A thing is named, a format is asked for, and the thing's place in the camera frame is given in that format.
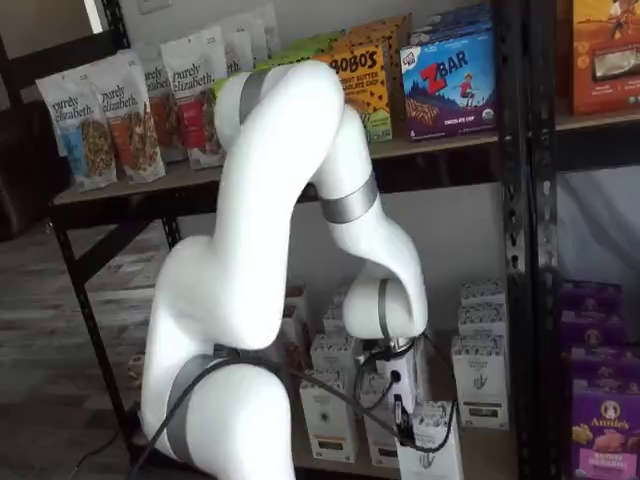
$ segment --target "dark chair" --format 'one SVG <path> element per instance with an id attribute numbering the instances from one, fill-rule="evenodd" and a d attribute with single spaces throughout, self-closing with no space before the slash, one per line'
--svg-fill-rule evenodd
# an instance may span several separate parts
<path id="1" fill-rule="evenodd" d="M 51 199 L 67 188 L 70 171 L 58 156 L 42 101 L 24 103 L 36 79 L 113 55 L 110 32 L 9 59 L 0 37 L 0 77 L 11 107 L 0 112 L 0 240 L 19 235 L 44 217 Z"/>

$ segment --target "gray metal band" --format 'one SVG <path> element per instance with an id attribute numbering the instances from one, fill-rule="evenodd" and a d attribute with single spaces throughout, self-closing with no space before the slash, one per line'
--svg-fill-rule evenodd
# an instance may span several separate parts
<path id="1" fill-rule="evenodd" d="M 214 358 L 211 355 L 196 355 L 183 365 L 171 386 L 169 400 L 167 401 L 167 411 L 173 407 L 189 383 L 191 383 L 202 370 L 211 365 L 213 360 Z M 185 399 L 171 422 L 169 422 L 167 426 L 167 440 L 169 441 L 169 446 L 173 454 L 179 460 L 193 465 L 189 444 L 187 443 L 187 412 L 189 411 L 190 399 L 191 395 Z"/>
<path id="2" fill-rule="evenodd" d="M 383 278 L 378 285 L 378 321 L 380 322 L 380 330 L 387 340 L 391 339 L 389 335 L 389 326 L 387 325 L 387 287 L 389 279 Z"/>
<path id="3" fill-rule="evenodd" d="M 367 213 L 378 198 L 376 177 L 371 172 L 366 182 L 358 190 L 342 198 L 320 199 L 322 213 L 327 222 L 349 223 Z"/>
<path id="4" fill-rule="evenodd" d="M 240 93 L 240 125 L 260 101 L 260 90 L 269 70 L 258 70 L 247 77 Z"/>

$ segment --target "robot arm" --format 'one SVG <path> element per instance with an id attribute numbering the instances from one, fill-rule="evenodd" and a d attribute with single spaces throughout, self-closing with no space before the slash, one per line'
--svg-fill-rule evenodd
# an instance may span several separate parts
<path id="1" fill-rule="evenodd" d="M 348 331 L 413 337 L 426 327 L 418 254 L 382 211 L 362 124 L 328 66 L 230 79 L 216 125 L 228 155 L 213 237 L 177 245 L 156 285 L 142 390 L 149 437 L 215 343 L 256 350 L 275 340 L 291 215 L 309 181 L 338 245 L 368 260 L 345 301 Z M 225 367 L 196 387 L 157 446 L 222 480 L 293 478 L 288 395 L 263 369 Z"/>

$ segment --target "floor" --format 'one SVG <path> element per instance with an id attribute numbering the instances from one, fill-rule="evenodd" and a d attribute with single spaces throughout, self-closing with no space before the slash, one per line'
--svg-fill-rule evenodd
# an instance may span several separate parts
<path id="1" fill-rule="evenodd" d="M 107 230 L 73 232 L 76 255 Z M 144 350 L 153 283 L 167 248 L 150 226 L 88 284 L 118 384 L 135 393 L 127 362 Z M 0 244 L 0 478 L 66 480 L 78 459 L 115 432 L 115 419 L 53 233 Z M 75 480 L 124 478 L 122 441 Z M 202 478 L 147 471 L 141 478 Z"/>

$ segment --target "wall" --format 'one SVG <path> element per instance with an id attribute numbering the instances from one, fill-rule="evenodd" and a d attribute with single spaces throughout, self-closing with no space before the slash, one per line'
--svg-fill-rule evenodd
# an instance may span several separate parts
<path id="1" fill-rule="evenodd" d="M 137 1 L 123 1 L 122 11 L 132 42 L 161 43 L 236 13 L 275 3 L 283 45 L 316 33 L 349 27 L 399 13 L 414 13 L 418 24 L 430 12 L 473 3 L 472 0 L 173 0 L 163 10 L 140 15 Z"/>
<path id="2" fill-rule="evenodd" d="M 503 275 L 501 195 L 500 186 L 491 184 L 382 197 L 389 217 L 409 233 L 420 253 L 433 328 L 454 325 L 461 282 Z M 214 224 L 213 215 L 180 220 L 185 236 L 211 234 Z M 336 247 L 317 203 L 296 206 L 289 275 L 309 286 L 315 318 L 333 290 L 355 277 L 362 264 Z"/>
<path id="3" fill-rule="evenodd" d="M 84 0 L 0 2 L 0 34 L 9 58 L 91 33 Z"/>

